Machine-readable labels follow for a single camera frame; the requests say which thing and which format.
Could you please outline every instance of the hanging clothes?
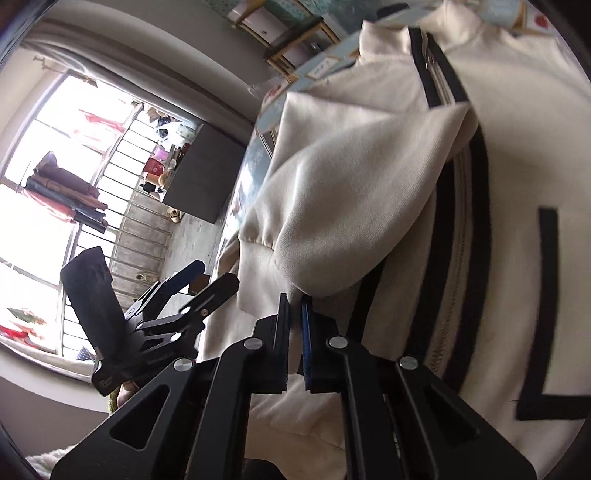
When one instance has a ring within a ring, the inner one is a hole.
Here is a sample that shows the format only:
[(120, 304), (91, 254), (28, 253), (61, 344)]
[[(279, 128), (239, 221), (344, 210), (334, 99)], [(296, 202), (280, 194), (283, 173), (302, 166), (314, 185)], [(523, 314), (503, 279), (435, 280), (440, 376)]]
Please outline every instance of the hanging clothes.
[(80, 110), (80, 112), (82, 113), (82, 115), (84, 115), (86, 117), (86, 120), (88, 120), (88, 123), (102, 125), (104, 127), (110, 128), (110, 129), (112, 129), (116, 132), (119, 132), (121, 134), (125, 133), (125, 127), (123, 126), (123, 124), (121, 124), (119, 122), (115, 122), (113, 120), (103, 118), (103, 117), (95, 115), (93, 113), (85, 112), (84, 110)]
[(57, 159), (52, 151), (49, 151), (35, 167), (35, 172), (47, 179), (54, 180), (64, 187), (80, 192), (83, 195), (89, 195), (95, 199), (99, 197), (99, 189), (92, 186), (79, 176), (72, 172), (58, 167)]
[(89, 218), (80, 212), (74, 212), (74, 221), (78, 222), (81, 225), (89, 226), (90, 228), (96, 230), (99, 233), (105, 233), (107, 227), (109, 226), (106, 220), (103, 220), (102, 222), (97, 222), (96, 220)]
[(90, 208), (96, 208), (98, 210), (106, 210), (108, 207), (106, 203), (103, 203), (100, 200), (97, 200), (94, 197), (91, 197), (90, 195), (84, 195), (83, 193), (72, 190), (68, 187), (63, 186), (61, 183), (58, 183), (58, 182), (52, 180), (52, 179), (42, 177), (38, 173), (33, 174), (33, 176), (31, 178), (33, 180), (35, 180), (37, 183), (45, 185), (48, 189), (53, 190), (54, 192), (57, 192), (57, 193), (62, 193), (71, 199), (78, 200)]
[(22, 189), (20, 190), (20, 193), (25, 197), (34, 200), (42, 207), (45, 207), (49, 211), (49, 213), (58, 220), (67, 223), (74, 222), (74, 210), (72, 210), (70, 207), (63, 205), (62, 203), (57, 202), (55, 200), (51, 200), (47, 197), (44, 197), (43, 195), (40, 195), (32, 190)]
[(71, 199), (66, 197), (64, 194), (55, 192), (54, 190), (48, 189), (45, 185), (36, 182), (33, 180), (32, 177), (27, 179), (27, 185), (25, 186), (27, 190), (31, 190), (36, 192), (40, 195), (43, 195), (46, 198), (54, 200), (56, 202), (61, 203), (62, 205), (66, 205), (67, 207), (71, 208), (75, 212), (80, 212), (83, 215), (87, 216), (88, 218), (92, 218), (93, 220), (101, 223), (105, 218), (104, 212), (99, 212), (94, 208), (88, 207), (84, 205), (82, 202), (78, 200)]

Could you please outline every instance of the folded clothes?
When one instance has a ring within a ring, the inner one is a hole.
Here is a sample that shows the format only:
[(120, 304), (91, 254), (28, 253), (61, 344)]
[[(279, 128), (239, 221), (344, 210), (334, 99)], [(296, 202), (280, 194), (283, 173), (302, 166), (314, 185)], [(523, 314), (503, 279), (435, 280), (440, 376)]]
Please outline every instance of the folded clothes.
[(54, 192), (62, 193), (71, 199), (78, 200), (90, 208), (96, 208), (98, 210), (106, 210), (108, 208), (108, 205), (106, 203), (103, 203), (95, 199), (94, 197), (91, 197), (90, 195), (85, 195), (83, 193), (72, 190), (68, 187), (64, 187), (61, 183), (58, 183), (55, 180), (48, 179), (46, 177), (42, 177), (38, 173), (33, 174), (31, 178), (36, 182), (45, 185), (48, 189), (51, 189)]
[(41, 183), (33, 180), (31, 177), (27, 179), (27, 185), (25, 186), (25, 188), (27, 190), (32, 190), (33, 192), (39, 193), (51, 200), (55, 200), (56, 202), (59, 202), (63, 205), (66, 205), (72, 210), (80, 212), (86, 215), (88, 218), (95, 220), (96, 222), (102, 223), (102, 221), (105, 218), (104, 212), (98, 212), (97, 210), (94, 210), (93, 208), (84, 205), (82, 202), (78, 200), (71, 199), (62, 193), (48, 189), (45, 185), (42, 185)]
[(21, 193), (25, 197), (29, 197), (30, 199), (37, 202), (39, 205), (44, 206), (47, 210), (49, 210), (49, 213), (58, 220), (62, 220), (63, 222), (74, 221), (74, 210), (72, 210), (70, 207), (44, 197), (43, 195), (40, 195), (32, 190), (24, 189), (21, 190)]
[(83, 195), (89, 195), (95, 199), (99, 197), (99, 189), (92, 186), (79, 176), (72, 172), (64, 170), (57, 166), (57, 159), (52, 151), (49, 151), (35, 167), (35, 172), (47, 179), (52, 179), (64, 187), (80, 192)]
[(81, 225), (89, 226), (90, 228), (96, 230), (99, 233), (105, 233), (108, 226), (106, 224), (106, 220), (103, 220), (103, 222), (97, 222), (96, 220), (93, 220), (92, 218), (89, 218), (86, 215), (84, 215), (84, 213), (80, 212), (74, 212), (74, 221), (78, 222)]

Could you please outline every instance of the metal screw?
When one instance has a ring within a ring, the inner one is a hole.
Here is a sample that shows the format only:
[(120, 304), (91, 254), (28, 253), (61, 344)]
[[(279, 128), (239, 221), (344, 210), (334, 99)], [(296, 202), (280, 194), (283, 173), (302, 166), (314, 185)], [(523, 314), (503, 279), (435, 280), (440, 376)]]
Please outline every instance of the metal screw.
[(332, 348), (345, 348), (349, 342), (345, 337), (332, 337), (329, 340), (329, 345)]
[(190, 358), (179, 358), (173, 365), (177, 372), (186, 372), (193, 367), (193, 360)]
[(244, 348), (247, 350), (258, 350), (262, 347), (262, 340), (256, 337), (250, 337), (244, 340)]
[(403, 356), (398, 363), (405, 370), (414, 370), (418, 367), (418, 360), (413, 356)]

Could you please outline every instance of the sweatshirt sleeve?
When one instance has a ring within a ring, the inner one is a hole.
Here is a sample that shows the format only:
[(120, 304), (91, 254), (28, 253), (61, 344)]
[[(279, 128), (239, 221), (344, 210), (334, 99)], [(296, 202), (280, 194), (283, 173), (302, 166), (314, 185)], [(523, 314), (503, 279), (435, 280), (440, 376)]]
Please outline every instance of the sweatshirt sleeve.
[(356, 283), (406, 234), (475, 129), (468, 103), (388, 113), (288, 94), (239, 235), (242, 296), (290, 286), (326, 297)]

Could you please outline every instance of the red box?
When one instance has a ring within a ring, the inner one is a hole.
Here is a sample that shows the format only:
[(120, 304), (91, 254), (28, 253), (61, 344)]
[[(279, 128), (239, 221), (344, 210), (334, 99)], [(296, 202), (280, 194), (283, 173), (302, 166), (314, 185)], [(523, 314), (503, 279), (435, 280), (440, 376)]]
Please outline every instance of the red box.
[(146, 165), (144, 165), (144, 169), (142, 171), (151, 173), (152, 175), (156, 175), (157, 177), (159, 177), (164, 173), (164, 165), (162, 165), (155, 158), (150, 157), (146, 162)]

